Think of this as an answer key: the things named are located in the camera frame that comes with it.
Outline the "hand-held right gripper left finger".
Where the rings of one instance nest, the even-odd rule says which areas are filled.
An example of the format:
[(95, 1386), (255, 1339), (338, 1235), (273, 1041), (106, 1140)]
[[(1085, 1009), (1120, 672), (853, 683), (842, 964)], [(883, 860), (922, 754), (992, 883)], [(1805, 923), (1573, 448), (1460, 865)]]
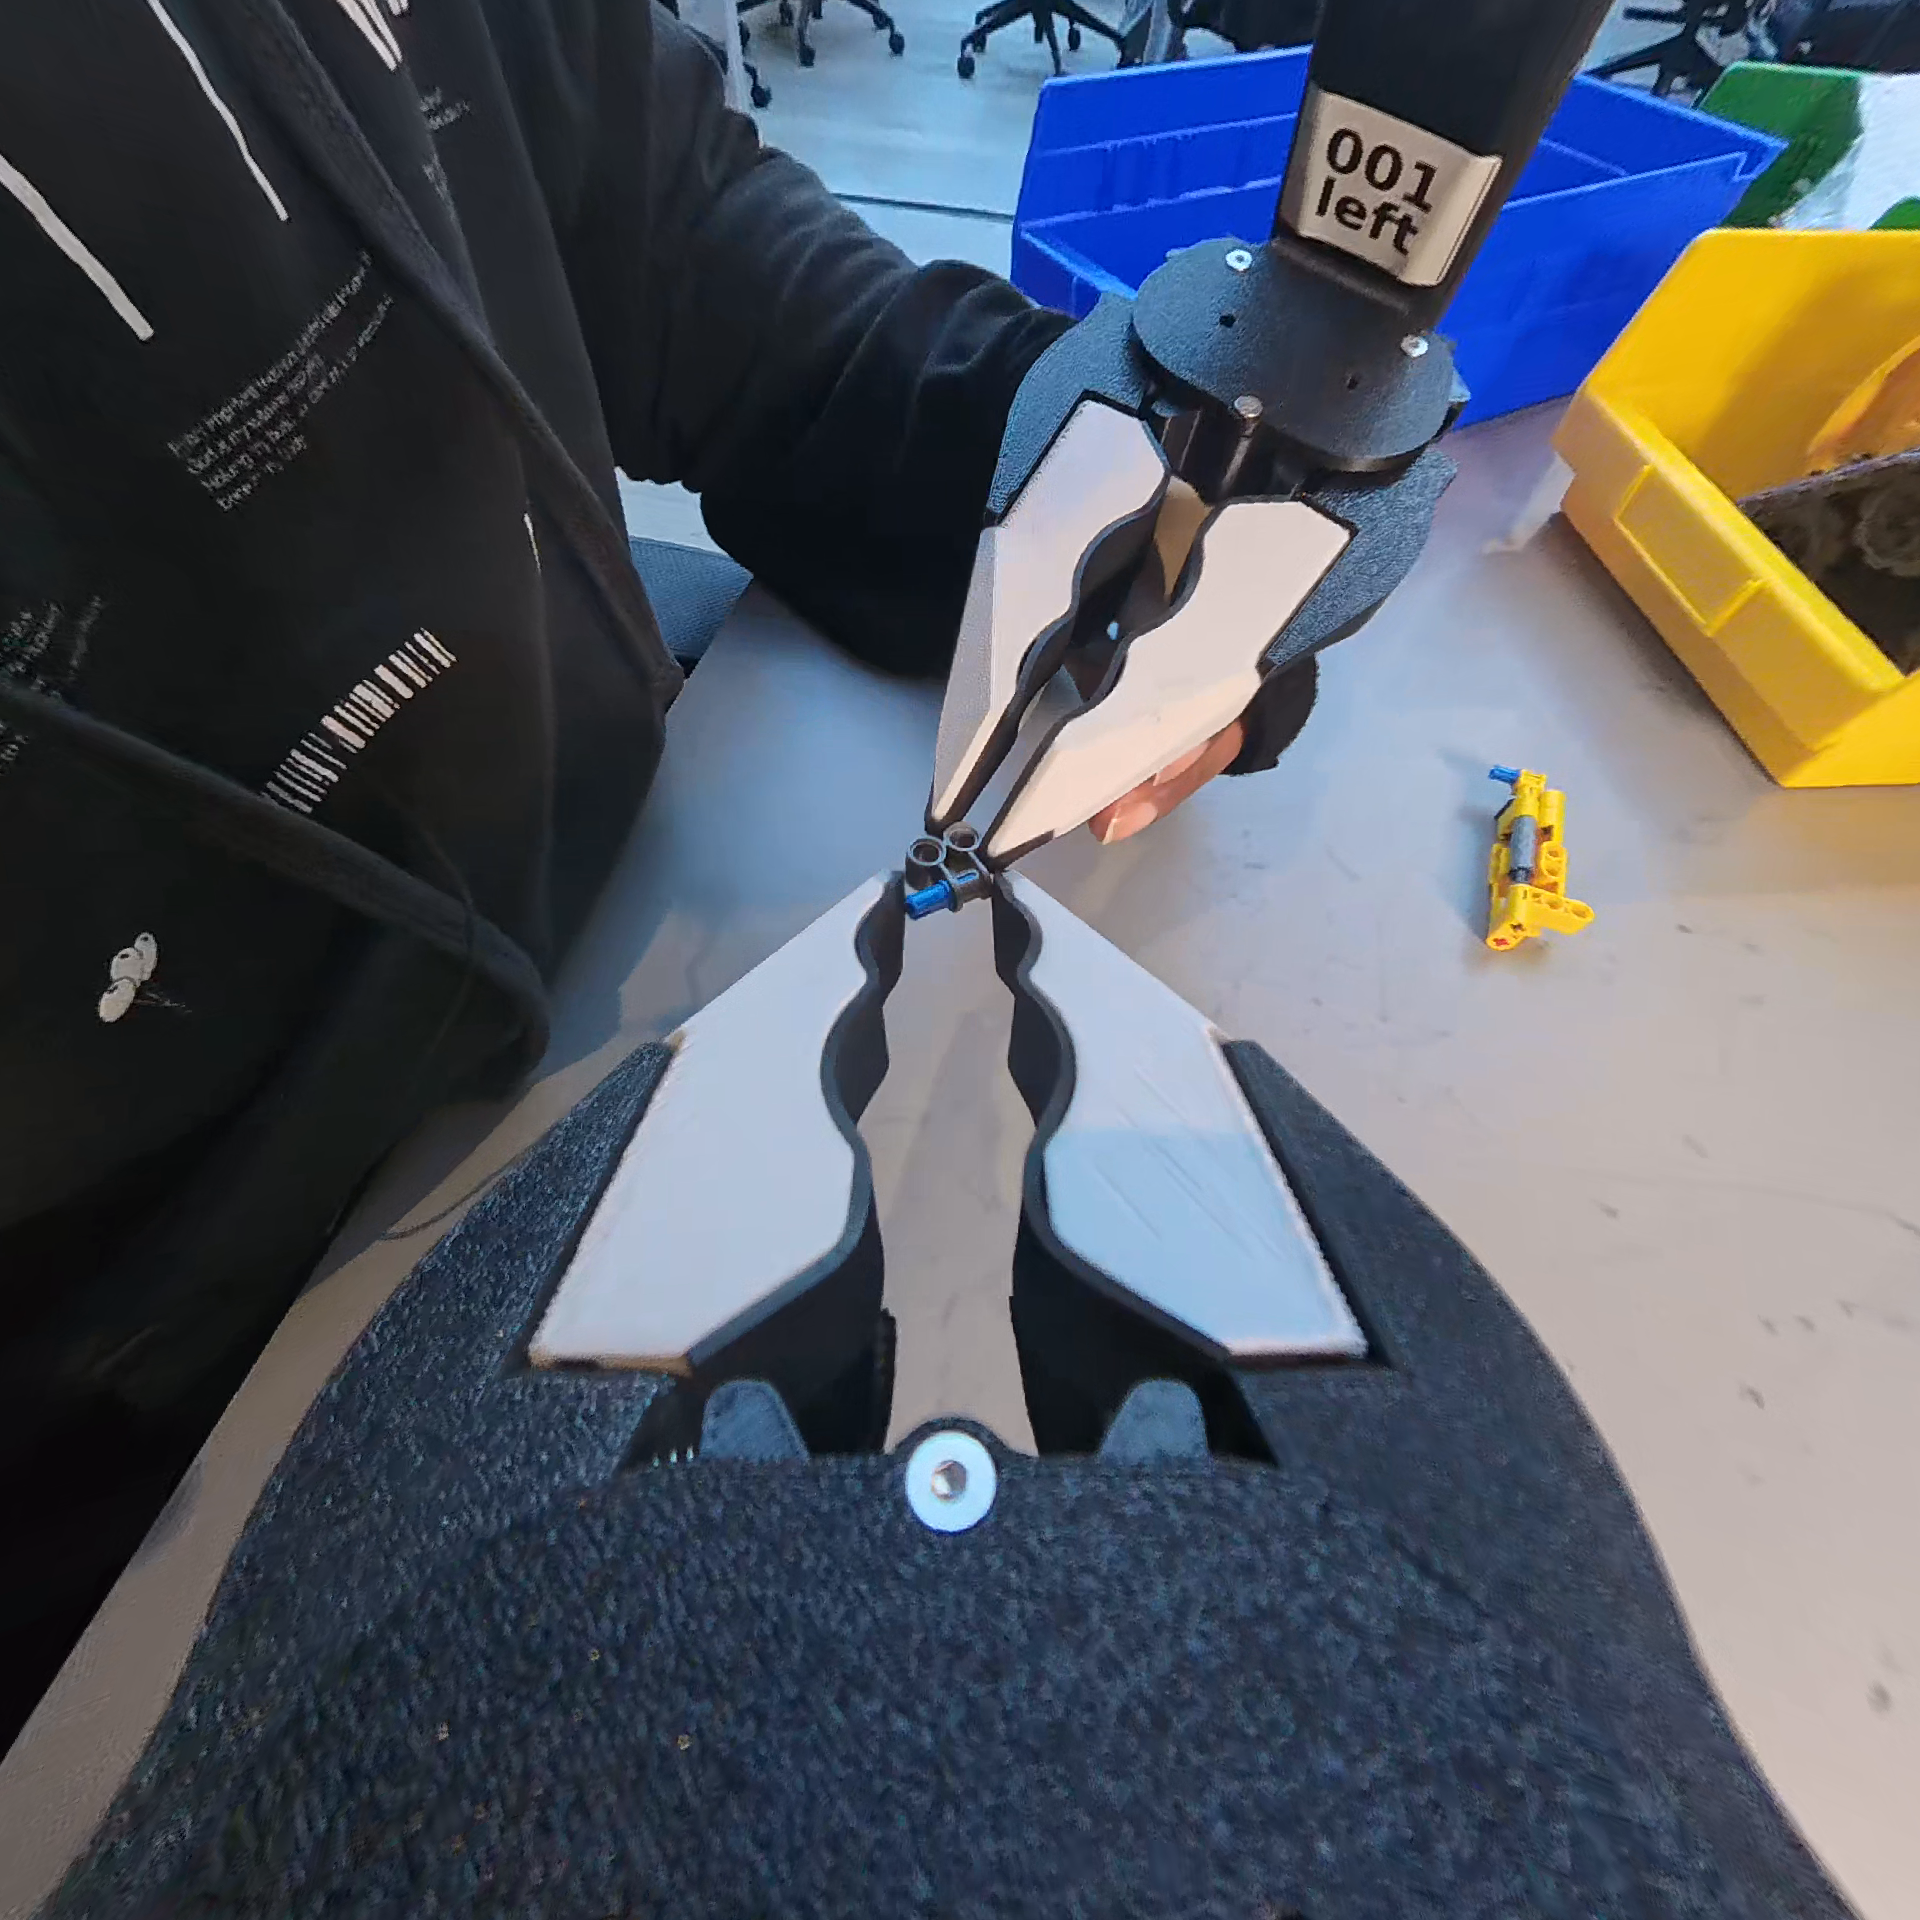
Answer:
[(879, 1452), (897, 1324), (858, 1130), (887, 1070), (904, 878), (808, 923), (671, 1041), (533, 1331), (543, 1371), (665, 1379), (641, 1445), (688, 1450), (708, 1398), (764, 1380), (815, 1454)]

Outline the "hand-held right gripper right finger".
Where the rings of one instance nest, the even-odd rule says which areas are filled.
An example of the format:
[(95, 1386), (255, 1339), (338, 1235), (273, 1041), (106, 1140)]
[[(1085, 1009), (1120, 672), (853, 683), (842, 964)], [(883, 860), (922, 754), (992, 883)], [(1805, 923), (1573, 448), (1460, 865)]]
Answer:
[(1202, 1445), (1268, 1457), (1239, 1379), (1369, 1358), (1229, 1045), (1036, 883), (992, 901), (1008, 1074), (1034, 1124), (1011, 1317), (1045, 1457), (1165, 1380)]

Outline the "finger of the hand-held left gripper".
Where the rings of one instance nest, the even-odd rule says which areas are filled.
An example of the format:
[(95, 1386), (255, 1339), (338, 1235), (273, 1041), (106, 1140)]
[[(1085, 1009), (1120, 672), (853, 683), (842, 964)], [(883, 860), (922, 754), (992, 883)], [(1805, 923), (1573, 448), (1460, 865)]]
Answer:
[(1105, 690), (1063, 720), (988, 829), (1005, 869), (1123, 800), (1241, 717), (1264, 649), (1339, 560), (1354, 531), (1292, 498), (1237, 498), (1202, 525), (1188, 580), (1161, 625), (1133, 636)]
[(984, 531), (935, 739), (929, 832), (961, 824), (997, 777), (1080, 618), (1139, 568), (1165, 491), (1146, 421), (1089, 397)]

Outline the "grey connector with blue pin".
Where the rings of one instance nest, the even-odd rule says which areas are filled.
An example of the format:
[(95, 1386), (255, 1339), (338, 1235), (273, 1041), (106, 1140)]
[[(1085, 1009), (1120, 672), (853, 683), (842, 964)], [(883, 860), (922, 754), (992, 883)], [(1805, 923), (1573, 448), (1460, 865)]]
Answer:
[(992, 894), (997, 878), (978, 850), (978, 832), (956, 824), (946, 832), (917, 836), (904, 856), (904, 912), (924, 921)]

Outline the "person's left forearm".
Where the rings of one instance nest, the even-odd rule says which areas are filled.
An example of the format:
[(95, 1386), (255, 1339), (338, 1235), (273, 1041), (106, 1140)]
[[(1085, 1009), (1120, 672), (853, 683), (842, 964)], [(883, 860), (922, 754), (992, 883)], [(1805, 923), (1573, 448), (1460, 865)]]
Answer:
[(917, 265), (735, 113), (659, 5), (596, 5), (568, 276), (616, 467), (856, 659), (954, 659), (1021, 379), (1091, 324)]

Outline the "person's left hand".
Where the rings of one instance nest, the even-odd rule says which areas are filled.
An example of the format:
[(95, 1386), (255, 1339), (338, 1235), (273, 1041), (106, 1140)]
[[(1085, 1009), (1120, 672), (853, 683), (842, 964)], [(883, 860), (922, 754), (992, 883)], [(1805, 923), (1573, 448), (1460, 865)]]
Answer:
[(1127, 795), (1091, 819), (1089, 829), (1095, 841), (1109, 848), (1170, 817), (1170, 812), (1188, 803), (1200, 786), (1229, 773), (1241, 754), (1241, 745), (1244, 722), (1234, 720), (1213, 733), (1205, 747), (1173, 758), (1157, 776), (1140, 781)]

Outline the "blue plastic bin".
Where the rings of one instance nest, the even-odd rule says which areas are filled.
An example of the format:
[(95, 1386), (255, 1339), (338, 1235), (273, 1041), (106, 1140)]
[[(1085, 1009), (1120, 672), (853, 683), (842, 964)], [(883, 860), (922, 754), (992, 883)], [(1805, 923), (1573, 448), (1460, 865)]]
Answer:
[[(1048, 80), (1016, 208), (1016, 286), (1084, 318), (1170, 251), (1266, 241), (1307, 62), (1296, 46)], [(1783, 152), (1777, 134), (1573, 80), (1441, 323), (1469, 392), (1458, 422), (1571, 395)]]

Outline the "yellow plastic bin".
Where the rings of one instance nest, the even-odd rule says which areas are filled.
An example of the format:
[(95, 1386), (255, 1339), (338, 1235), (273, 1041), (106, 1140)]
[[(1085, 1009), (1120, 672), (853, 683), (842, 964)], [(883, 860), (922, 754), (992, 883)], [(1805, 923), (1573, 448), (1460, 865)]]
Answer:
[(1915, 323), (1915, 232), (1706, 232), (1553, 436), (1568, 521), (1781, 786), (1917, 781), (1915, 677), (1739, 506)]

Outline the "yellow toy brick assembly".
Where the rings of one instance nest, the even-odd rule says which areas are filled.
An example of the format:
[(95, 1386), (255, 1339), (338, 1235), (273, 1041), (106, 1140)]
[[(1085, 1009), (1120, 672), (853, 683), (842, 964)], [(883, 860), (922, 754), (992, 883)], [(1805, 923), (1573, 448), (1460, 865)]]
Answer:
[(1568, 894), (1567, 793), (1517, 765), (1500, 763), (1491, 780), (1507, 800), (1495, 817), (1484, 944), (1507, 954), (1547, 931), (1584, 931), (1593, 909)]

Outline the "black office chair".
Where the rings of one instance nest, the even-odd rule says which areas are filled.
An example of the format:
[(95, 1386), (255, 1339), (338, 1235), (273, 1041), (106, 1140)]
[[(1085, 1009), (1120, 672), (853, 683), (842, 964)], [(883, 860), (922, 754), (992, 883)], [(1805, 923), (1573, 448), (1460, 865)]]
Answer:
[(1049, 76), (1063, 77), (1067, 70), (1067, 56), (1082, 51), (1084, 40), (1092, 40), (1114, 51), (1115, 62), (1124, 64), (1129, 33), (1085, 2), (992, 2), (973, 12), (971, 22), (956, 53), (956, 76), (971, 80), (976, 62), (988, 53), (994, 37), (1013, 30), (1031, 30), (1031, 41), (1048, 53)]
[(1701, 98), (1721, 76), (1721, 40), (1745, 33), (1745, 5), (1613, 2), (1583, 70), (1602, 83), (1639, 85), (1658, 98)]
[(727, 5), (735, 18), (736, 51), (749, 106), (764, 109), (775, 91), (770, 62), (784, 51), (784, 60), (800, 74), (816, 66), (824, 37), (834, 44), (832, 17), (861, 17), (890, 57), (906, 56), (906, 35), (897, 17), (880, 2), (735, 2)]

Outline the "green plastic bin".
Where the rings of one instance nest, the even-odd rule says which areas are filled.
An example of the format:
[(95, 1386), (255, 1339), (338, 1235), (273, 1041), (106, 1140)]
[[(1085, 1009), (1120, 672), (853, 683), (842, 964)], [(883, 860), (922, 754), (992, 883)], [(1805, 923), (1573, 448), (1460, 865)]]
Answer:
[(1701, 109), (1783, 142), (1725, 226), (1917, 228), (1915, 74), (1738, 62)]

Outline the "yellow toy part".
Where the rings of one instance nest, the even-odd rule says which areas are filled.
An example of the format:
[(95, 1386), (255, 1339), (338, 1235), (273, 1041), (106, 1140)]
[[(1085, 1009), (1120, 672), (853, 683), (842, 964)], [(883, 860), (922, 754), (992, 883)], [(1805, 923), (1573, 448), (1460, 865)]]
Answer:
[(1887, 459), (1917, 448), (1917, 338), (1882, 361), (1809, 441), (1809, 474)]

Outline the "black rubber toy track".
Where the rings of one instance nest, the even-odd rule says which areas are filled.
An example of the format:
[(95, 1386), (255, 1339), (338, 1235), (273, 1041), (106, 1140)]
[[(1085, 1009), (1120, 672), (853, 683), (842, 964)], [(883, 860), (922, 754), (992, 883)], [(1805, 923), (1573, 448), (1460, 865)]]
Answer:
[(1915, 448), (1762, 490), (1739, 509), (1897, 669), (1915, 672)]

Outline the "person in black hoodie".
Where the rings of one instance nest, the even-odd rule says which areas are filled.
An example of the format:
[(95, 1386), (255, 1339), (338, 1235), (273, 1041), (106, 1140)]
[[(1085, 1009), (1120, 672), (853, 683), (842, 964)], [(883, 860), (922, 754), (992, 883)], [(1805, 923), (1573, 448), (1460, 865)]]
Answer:
[(4, 1745), (657, 777), (594, 8), (4, 5)]

